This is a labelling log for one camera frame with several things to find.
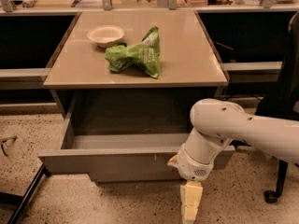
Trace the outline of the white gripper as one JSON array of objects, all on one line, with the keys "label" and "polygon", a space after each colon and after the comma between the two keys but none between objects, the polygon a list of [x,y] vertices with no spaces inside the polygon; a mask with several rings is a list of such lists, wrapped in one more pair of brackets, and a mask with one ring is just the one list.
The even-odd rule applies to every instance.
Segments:
[{"label": "white gripper", "polygon": [[183,144],[167,165],[178,170],[179,175],[187,181],[180,186],[182,224],[194,224],[202,199],[203,187],[201,181],[208,178],[214,167],[214,160],[209,163],[193,158]]}]

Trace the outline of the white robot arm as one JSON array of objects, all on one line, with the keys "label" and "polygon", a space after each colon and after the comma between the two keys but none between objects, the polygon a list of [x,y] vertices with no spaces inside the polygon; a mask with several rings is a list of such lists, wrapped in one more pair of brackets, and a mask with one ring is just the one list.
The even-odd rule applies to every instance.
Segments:
[{"label": "white robot arm", "polygon": [[168,165],[186,180],[180,187],[183,224],[193,224],[214,160],[232,141],[241,141],[287,163],[299,162],[299,123],[251,115],[238,104],[216,99],[195,103],[192,131]]}]

